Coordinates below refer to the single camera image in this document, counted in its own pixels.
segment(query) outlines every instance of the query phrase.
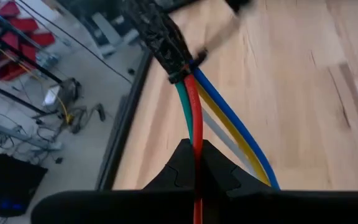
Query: yellow cable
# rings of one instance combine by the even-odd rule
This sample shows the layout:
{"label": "yellow cable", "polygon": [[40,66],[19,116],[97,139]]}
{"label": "yellow cable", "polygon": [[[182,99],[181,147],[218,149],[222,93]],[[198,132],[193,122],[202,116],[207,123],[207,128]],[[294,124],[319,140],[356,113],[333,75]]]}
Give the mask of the yellow cable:
{"label": "yellow cable", "polygon": [[[0,52],[2,52],[5,56],[7,56],[9,59],[11,59],[13,62],[16,61],[16,59],[14,59],[12,56],[10,56],[9,54],[7,54],[5,51],[3,51],[3,49],[0,48]],[[34,73],[32,73],[32,71],[30,71],[26,66],[24,66],[24,64],[22,62],[18,62],[18,65],[23,68],[26,72],[28,72],[31,76],[33,76],[38,82],[40,82],[40,84],[42,85],[42,80],[37,76],[34,75]],[[57,96],[57,94],[55,94],[54,92],[52,92],[55,96],[56,99],[59,101],[59,103],[62,105],[64,114],[65,114],[65,120],[67,122],[67,124],[69,123],[69,117],[68,117],[68,113],[67,113],[67,109],[66,106],[64,105],[63,101]]]}
{"label": "yellow cable", "polygon": [[249,147],[246,140],[241,136],[240,132],[234,127],[226,115],[221,111],[217,104],[212,100],[204,88],[197,82],[197,90],[200,96],[204,99],[205,103],[212,109],[215,115],[222,121],[223,125],[230,132],[233,138],[236,140],[239,147],[244,151],[244,154],[247,155],[251,166],[254,168],[255,173],[259,177],[260,181],[270,185],[269,179],[264,171],[264,168],[260,165],[260,162],[252,149]]}

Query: green cable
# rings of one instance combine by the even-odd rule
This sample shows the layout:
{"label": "green cable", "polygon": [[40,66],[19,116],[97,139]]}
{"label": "green cable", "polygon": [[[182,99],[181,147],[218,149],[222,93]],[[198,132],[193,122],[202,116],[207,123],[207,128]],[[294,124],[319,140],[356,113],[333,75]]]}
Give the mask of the green cable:
{"label": "green cable", "polygon": [[178,90],[180,102],[183,107],[183,112],[185,113],[187,129],[189,130],[190,142],[193,143],[193,115],[191,115],[190,101],[187,95],[186,87],[183,82],[178,82],[175,84],[175,86]]}

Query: gray floor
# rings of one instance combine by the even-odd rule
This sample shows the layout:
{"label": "gray floor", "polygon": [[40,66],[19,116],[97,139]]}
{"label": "gray floor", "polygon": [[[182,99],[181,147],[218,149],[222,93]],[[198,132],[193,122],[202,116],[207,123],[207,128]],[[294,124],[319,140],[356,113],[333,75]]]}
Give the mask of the gray floor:
{"label": "gray floor", "polygon": [[[57,23],[94,50],[94,43],[81,25],[70,22],[68,19],[60,19]],[[119,101],[121,96],[127,94],[131,87],[128,82],[96,60],[85,49],[82,49],[72,40],[70,42],[72,43],[71,47],[67,47],[58,41],[48,49],[49,52],[62,55],[59,64],[52,72],[62,79],[75,77],[83,85],[83,97],[76,102],[76,105],[86,105],[91,108],[96,103],[102,103],[108,115],[105,122],[100,122],[97,113],[94,113],[87,127],[77,135],[72,135],[68,131],[61,133],[58,141],[63,143],[64,149],[54,153],[53,157],[62,157],[63,163],[55,164],[51,157],[45,160],[43,166],[48,168],[48,172],[32,200],[29,211],[35,203],[48,195],[64,190],[94,189]],[[127,74],[127,68],[136,67],[139,64],[141,53],[138,45],[128,46],[109,57],[106,62],[130,80],[133,80],[133,77]],[[30,101],[40,106],[43,99],[40,83],[26,75],[21,78],[21,81]],[[42,85],[47,89],[51,84],[53,84],[51,80],[44,80]],[[8,83],[0,82],[0,87],[28,101],[18,80]],[[35,114],[33,111],[0,95],[0,113],[22,125],[28,133],[35,133],[37,125],[34,120],[29,118],[29,116]],[[53,117],[46,119],[46,122],[55,124],[55,127],[57,127],[59,120]],[[15,126],[13,122],[3,116],[0,116],[0,124],[8,128]],[[20,146],[20,152],[26,152],[31,148],[30,145],[23,144]],[[2,149],[0,149],[0,152],[11,153]],[[22,217],[9,218],[7,223],[29,223],[29,211]]]}

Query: wooden floor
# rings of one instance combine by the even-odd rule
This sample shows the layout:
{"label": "wooden floor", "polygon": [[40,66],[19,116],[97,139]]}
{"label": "wooden floor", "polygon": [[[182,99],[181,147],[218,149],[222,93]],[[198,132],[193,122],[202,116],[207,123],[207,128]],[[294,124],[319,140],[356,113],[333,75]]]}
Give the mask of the wooden floor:
{"label": "wooden floor", "polygon": [[[204,0],[172,17],[194,53],[231,14],[223,0]],[[283,189],[358,190],[358,0],[257,1],[238,34],[201,69],[255,137]],[[145,186],[187,137],[176,89],[154,61],[113,188]]]}

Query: red cable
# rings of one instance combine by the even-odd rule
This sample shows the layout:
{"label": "red cable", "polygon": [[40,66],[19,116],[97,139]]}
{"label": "red cable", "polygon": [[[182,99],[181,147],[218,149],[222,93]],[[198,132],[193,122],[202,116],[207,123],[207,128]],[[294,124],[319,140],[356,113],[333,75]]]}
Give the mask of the red cable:
{"label": "red cable", "polygon": [[196,81],[193,75],[185,78],[185,86],[190,100],[191,114],[193,116],[193,149],[196,166],[196,200],[194,203],[194,223],[201,224],[203,214],[203,204],[198,195],[200,190],[200,160],[201,150],[203,148],[203,114],[201,112],[201,102],[198,96]]}

